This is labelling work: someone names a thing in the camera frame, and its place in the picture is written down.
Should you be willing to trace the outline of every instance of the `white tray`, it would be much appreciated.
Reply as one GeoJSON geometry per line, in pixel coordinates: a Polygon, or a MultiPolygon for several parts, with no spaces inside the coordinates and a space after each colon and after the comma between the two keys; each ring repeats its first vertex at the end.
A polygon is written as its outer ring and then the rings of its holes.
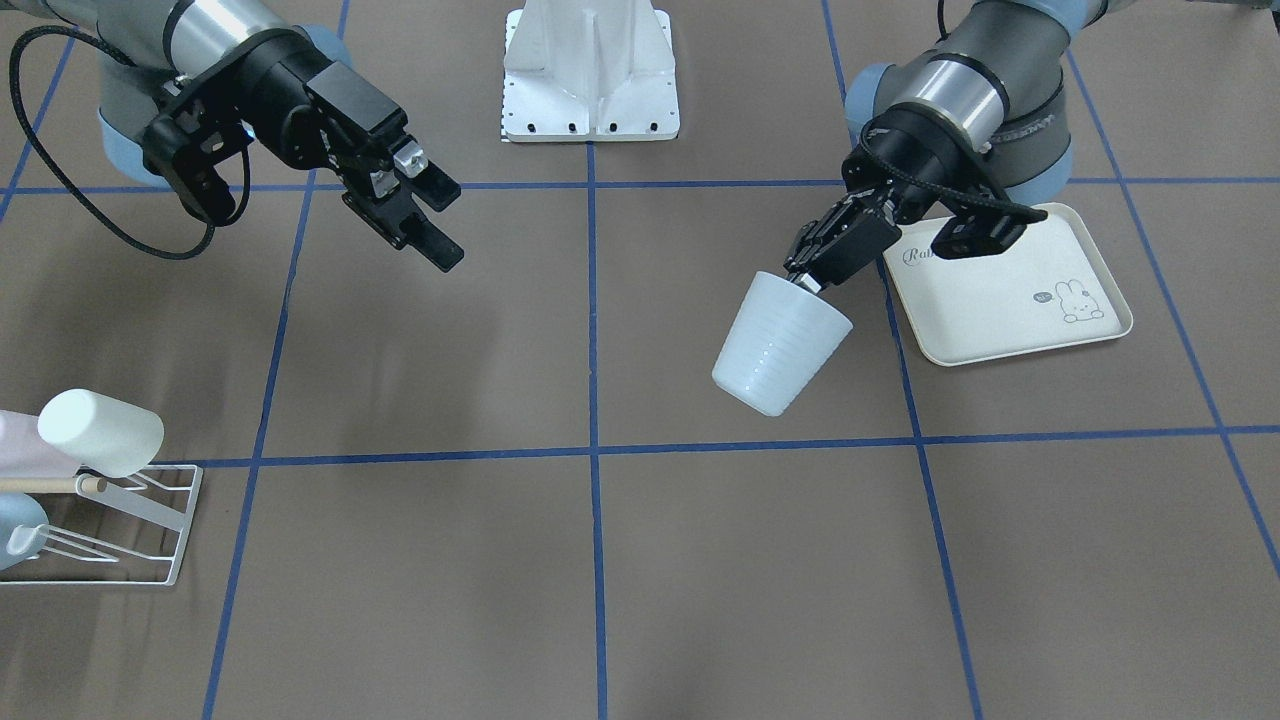
{"type": "Polygon", "coordinates": [[[942,260],[929,252],[947,219],[904,229],[884,252],[906,316],[931,361],[951,368],[1115,340],[1133,313],[1080,215],[1059,202],[1004,255],[942,260]]]}

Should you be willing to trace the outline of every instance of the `white cup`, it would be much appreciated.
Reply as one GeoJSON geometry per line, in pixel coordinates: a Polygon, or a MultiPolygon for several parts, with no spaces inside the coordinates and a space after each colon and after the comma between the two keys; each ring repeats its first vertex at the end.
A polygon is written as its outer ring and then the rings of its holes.
{"type": "Polygon", "coordinates": [[[37,418],[0,410],[0,478],[70,478],[79,460],[40,437],[37,418]]]}
{"type": "Polygon", "coordinates": [[[777,418],[852,329],[849,318],[817,295],[755,273],[712,378],[724,392],[777,418]]]}
{"type": "Polygon", "coordinates": [[[45,442],[109,478],[146,468],[164,442],[159,415],[87,389],[50,400],[38,429],[45,442]]]}
{"type": "Polygon", "coordinates": [[[0,493],[0,570],[40,552],[45,537],[36,528],[47,524],[49,515],[31,496],[0,493]]]}

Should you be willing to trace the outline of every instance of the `black cable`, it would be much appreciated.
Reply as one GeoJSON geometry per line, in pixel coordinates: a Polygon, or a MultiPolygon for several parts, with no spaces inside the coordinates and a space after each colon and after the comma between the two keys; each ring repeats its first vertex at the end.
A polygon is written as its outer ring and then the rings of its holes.
{"type": "MultiPolygon", "coordinates": [[[[200,242],[195,247],[187,250],[186,252],[169,252],[166,250],[159,250],[156,247],[151,247],[150,245],[134,240],[133,236],[120,229],[120,227],[113,223],[111,219],[106,217],[106,214],[99,210],[97,206],[93,205],[93,202],[90,201],[90,199],[86,197],[84,193],[81,192],[78,187],[76,187],[76,183],[72,182],[69,177],[67,177],[67,173],[63,172],[63,169],[58,165],[58,163],[49,154],[49,151],[45,150],[45,145],[40,142],[40,138],[36,137],[35,128],[31,127],[31,120],[27,118],[27,108],[22,101],[20,67],[22,67],[22,55],[27,50],[27,46],[29,46],[37,38],[50,35],[61,35],[70,37],[73,40],[78,40],[81,42],[96,47],[99,51],[104,53],[105,55],[108,55],[116,63],[120,63],[122,65],[128,65],[128,67],[134,65],[133,60],[131,60],[128,55],[122,53],[119,49],[91,35],[79,32],[73,28],[65,28],[61,26],[41,26],[22,33],[18,41],[14,42],[13,51],[9,54],[9,99],[13,101],[13,110],[14,114],[18,115],[18,124],[22,126],[22,132],[24,136],[27,136],[27,141],[31,142],[32,150],[35,150],[36,154],[40,155],[40,159],[45,161],[45,165],[49,167],[49,170],[54,173],[54,177],[58,178],[58,181],[63,184],[63,187],[65,187],[67,191],[70,192],[72,196],[77,201],[79,201],[79,204],[83,205],[84,209],[88,210],[91,215],[93,215],[93,218],[97,219],[97,222],[102,223],[102,225],[106,227],[106,229],[111,231],[111,233],[123,240],[131,247],[141,250],[147,255],[152,255],[163,260],[189,260],[204,252],[209,247],[209,243],[212,242],[214,232],[218,229],[212,224],[206,224],[204,237],[200,238],[200,242]]],[[[236,222],[237,219],[239,219],[241,215],[244,214],[244,209],[248,206],[248,196],[250,196],[248,149],[241,152],[241,163],[244,169],[244,191],[243,195],[241,196],[239,205],[236,208],[236,214],[232,217],[230,222],[236,222]]]]}
{"type": "Polygon", "coordinates": [[[1011,202],[1010,200],[1007,200],[1009,196],[1005,195],[1005,191],[1000,187],[1000,184],[993,182],[991,177],[987,174],[986,168],[983,168],[982,164],[973,158],[970,158],[970,161],[974,164],[975,169],[983,176],[983,183],[987,186],[988,190],[991,190],[1000,197],[987,197],[983,195],[973,195],[970,192],[960,192],[959,190],[950,188],[945,184],[924,181],[905,170],[901,170],[890,164],[887,160],[884,160],[872,150],[870,133],[872,133],[872,123],[867,123],[865,126],[863,126],[863,131],[858,136],[858,142],[864,149],[867,149],[867,155],[872,159],[872,163],[874,163],[877,168],[897,178],[901,182],[905,182],[908,184],[914,184],[915,187],[922,187],[924,190],[928,190],[929,192],[937,193],[941,197],[948,197],[951,200],[955,200],[956,202],[963,202],[965,205],[974,205],[978,208],[988,208],[991,210],[1000,210],[1001,213],[1016,218],[1025,218],[1030,223],[1038,223],[1041,220],[1048,219],[1048,213],[1046,213],[1044,210],[1037,210],[1034,208],[1028,208],[1027,205],[1020,205],[1018,202],[1011,202]]]}
{"type": "Polygon", "coordinates": [[[947,0],[938,0],[938,42],[951,37],[947,32],[947,0]]]}

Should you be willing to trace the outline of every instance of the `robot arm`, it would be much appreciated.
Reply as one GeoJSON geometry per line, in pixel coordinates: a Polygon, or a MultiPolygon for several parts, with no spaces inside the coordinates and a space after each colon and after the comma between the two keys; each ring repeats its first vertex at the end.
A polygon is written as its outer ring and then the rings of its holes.
{"type": "Polygon", "coordinates": [[[3,9],[96,31],[133,61],[104,60],[102,119],[141,146],[146,170],[197,219],[234,222],[215,167],[256,138],[291,168],[334,170],[343,202],[397,250],[411,246],[445,272],[462,259],[413,201],[440,211],[461,188],[406,131],[404,110],[259,0],[0,0],[3,9]]]}
{"type": "Polygon", "coordinates": [[[933,243],[945,259],[997,255],[1042,215],[1071,173],[1061,56],[1075,35],[1133,0],[978,0],[911,63],[873,65],[846,104],[860,138],[849,195],[801,229],[785,264],[819,292],[849,279],[942,202],[955,214],[933,243]]]}

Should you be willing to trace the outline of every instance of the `white wire rack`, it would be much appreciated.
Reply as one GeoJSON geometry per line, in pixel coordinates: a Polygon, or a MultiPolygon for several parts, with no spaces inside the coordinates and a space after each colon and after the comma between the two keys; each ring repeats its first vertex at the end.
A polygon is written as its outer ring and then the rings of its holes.
{"type": "Polygon", "coordinates": [[[128,547],[120,542],[110,542],[52,524],[38,525],[19,532],[42,536],[44,550],[17,566],[22,569],[20,575],[13,579],[0,577],[0,587],[173,585],[178,582],[182,559],[191,539],[202,477],[204,469],[196,465],[148,465],[120,480],[127,484],[116,484],[91,473],[81,474],[74,486],[78,497],[105,506],[108,509],[105,512],[123,514],[137,519],[140,524],[163,529],[160,536],[163,542],[155,543],[159,551],[128,547]],[[177,473],[178,480],[188,477],[189,479],[173,484],[163,483],[155,478],[160,473],[177,473]],[[74,574],[59,571],[59,568],[65,568],[65,562],[54,562],[55,557],[69,559],[81,570],[74,574]],[[145,579],[122,579],[120,573],[106,571],[120,569],[124,564],[141,566],[145,579]],[[100,577],[93,577],[93,573],[83,571],[84,566],[101,568],[104,571],[100,577]]]}

